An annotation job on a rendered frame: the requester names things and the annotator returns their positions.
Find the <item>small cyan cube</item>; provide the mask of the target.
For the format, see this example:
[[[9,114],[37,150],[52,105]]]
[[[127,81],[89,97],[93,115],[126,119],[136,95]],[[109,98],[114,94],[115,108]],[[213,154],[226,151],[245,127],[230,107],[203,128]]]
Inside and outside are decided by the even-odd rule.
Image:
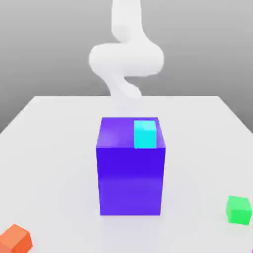
[[[134,147],[135,149],[155,149],[157,141],[157,128],[153,120],[134,121]]]

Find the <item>large purple box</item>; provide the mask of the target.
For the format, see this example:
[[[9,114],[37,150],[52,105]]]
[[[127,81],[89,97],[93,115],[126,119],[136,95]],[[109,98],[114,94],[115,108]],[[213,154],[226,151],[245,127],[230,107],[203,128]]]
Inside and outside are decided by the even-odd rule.
[[[96,144],[101,215],[160,215],[166,145],[159,119],[156,148],[134,147],[135,118],[103,117]]]

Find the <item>small orange cube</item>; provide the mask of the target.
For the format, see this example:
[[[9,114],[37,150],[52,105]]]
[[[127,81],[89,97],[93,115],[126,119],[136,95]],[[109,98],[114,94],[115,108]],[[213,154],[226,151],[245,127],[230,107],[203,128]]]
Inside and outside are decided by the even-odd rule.
[[[0,253],[28,253],[32,247],[30,232],[16,224],[0,235]]]

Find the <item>small green cube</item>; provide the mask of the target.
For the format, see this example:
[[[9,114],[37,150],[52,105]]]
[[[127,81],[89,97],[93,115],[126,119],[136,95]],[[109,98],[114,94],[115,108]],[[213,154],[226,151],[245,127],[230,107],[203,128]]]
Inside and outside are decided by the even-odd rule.
[[[246,197],[228,196],[226,215],[229,223],[249,225],[253,210]]]

